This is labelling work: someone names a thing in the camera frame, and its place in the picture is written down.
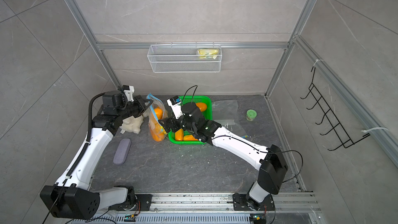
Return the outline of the clear zip-top bag blue zipper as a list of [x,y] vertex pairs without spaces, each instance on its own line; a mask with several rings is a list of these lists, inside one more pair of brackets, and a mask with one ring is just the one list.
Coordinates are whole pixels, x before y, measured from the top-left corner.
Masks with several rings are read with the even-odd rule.
[[164,111],[163,119],[168,117],[168,112],[165,109],[163,102],[159,98],[155,97],[152,94],[148,94],[146,98],[152,100],[152,105],[148,109],[148,117],[149,117],[148,126],[150,134],[156,142],[161,142],[167,136],[167,132],[165,132],[163,127],[159,124],[159,120],[157,119],[154,113],[154,109],[156,107],[163,109]]

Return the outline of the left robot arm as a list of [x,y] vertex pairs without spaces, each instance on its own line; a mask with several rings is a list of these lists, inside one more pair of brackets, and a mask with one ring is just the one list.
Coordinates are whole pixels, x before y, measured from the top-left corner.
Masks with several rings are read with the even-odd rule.
[[77,154],[52,186],[44,186],[40,198],[55,218],[91,219],[99,210],[131,210],[138,207],[132,186],[117,186],[98,192],[89,190],[92,175],[107,145],[123,120],[138,118],[153,100],[134,96],[132,87],[94,96],[88,107],[88,130]]

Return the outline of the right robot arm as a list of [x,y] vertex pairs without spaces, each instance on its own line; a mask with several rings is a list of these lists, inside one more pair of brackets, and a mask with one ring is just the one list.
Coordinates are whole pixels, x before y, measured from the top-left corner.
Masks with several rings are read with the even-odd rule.
[[266,147],[252,143],[230,132],[221,124],[206,120],[204,117],[199,119],[189,116],[180,116],[178,119],[164,118],[160,120],[160,124],[166,132],[182,129],[202,143],[225,149],[259,171],[257,181],[246,194],[247,205],[250,208],[259,208],[266,197],[279,193],[288,165],[278,146]]

